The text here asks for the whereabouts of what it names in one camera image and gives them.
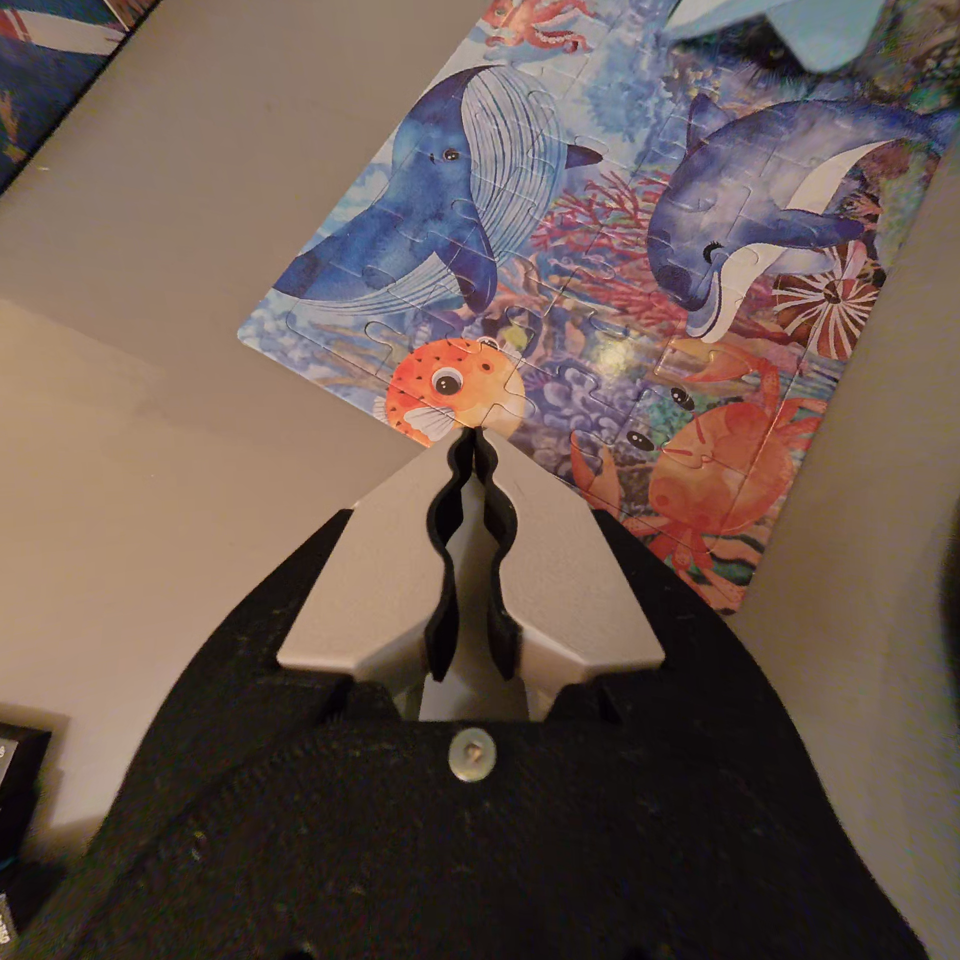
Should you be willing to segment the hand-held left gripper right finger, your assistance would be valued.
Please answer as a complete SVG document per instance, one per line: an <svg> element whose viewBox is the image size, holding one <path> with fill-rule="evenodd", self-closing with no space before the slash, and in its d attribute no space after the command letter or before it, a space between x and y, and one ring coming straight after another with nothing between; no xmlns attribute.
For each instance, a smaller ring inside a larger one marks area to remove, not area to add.
<svg viewBox="0 0 960 960"><path fill-rule="evenodd" d="M484 522L497 542L486 630L529 711L596 677L659 666L665 652L602 532L567 484L496 432L477 431Z"/></svg>

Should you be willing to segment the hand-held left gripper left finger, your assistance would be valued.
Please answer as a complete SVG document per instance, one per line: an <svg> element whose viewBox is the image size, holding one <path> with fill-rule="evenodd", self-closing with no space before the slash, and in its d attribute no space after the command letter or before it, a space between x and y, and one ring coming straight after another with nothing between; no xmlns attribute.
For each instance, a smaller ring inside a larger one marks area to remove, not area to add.
<svg viewBox="0 0 960 960"><path fill-rule="evenodd" d="M462 526L475 430L436 441L352 508L294 619L278 663L384 687L419 707L425 679L445 678L459 607L449 543Z"/></svg>

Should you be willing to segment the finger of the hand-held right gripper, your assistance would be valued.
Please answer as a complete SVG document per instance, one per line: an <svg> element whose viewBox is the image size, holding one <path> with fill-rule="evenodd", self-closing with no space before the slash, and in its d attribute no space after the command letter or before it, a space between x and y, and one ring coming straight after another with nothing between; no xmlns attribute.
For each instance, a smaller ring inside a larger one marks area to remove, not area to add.
<svg viewBox="0 0 960 960"><path fill-rule="evenodd" d="M884 1L790 1L769 7L769 22L801 67L829 73L870 43Z"/></svg>
<svg viewBox="0 0 960 960"><path fill-rule="evenodd" d="M678 1L663 26L668 40L690 40L766 15L777 1Z"/></svg>

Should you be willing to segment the assembled sea jigsaw puzzle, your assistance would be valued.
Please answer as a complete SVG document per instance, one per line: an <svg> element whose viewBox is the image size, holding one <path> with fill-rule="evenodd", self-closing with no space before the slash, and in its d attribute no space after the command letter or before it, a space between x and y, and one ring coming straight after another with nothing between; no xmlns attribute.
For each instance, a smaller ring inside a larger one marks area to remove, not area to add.
<svg viewBox="0 0 960 960"><path fill-rule="evenodd" d="M505 435L741 605L958 134L958 2L490 2L238 330L420 445Z"/></svg>

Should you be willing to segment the black battery pack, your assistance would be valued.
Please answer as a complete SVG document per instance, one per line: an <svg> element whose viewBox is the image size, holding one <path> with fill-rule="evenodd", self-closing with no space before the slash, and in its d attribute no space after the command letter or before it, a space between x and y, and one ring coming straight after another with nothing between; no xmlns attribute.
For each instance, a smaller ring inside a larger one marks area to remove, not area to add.
<svg viewBox="0 0 960 960"><path fill-rule="evenodd" d="M23 932L62 879L52 864L21 850L40 798L38 777L51 733L1 724L1 956L13 955Z"/></svg>

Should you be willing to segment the illustrated puzzle box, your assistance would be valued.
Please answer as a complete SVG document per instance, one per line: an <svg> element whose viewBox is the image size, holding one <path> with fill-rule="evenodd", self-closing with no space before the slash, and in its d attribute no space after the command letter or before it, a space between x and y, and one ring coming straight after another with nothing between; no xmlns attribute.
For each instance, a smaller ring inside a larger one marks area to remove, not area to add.
<svg viewBox="0 0 960 960"><path fill-rule="evenodd" d="M1 3L1 190L104 71L156 1Z"/></svg>

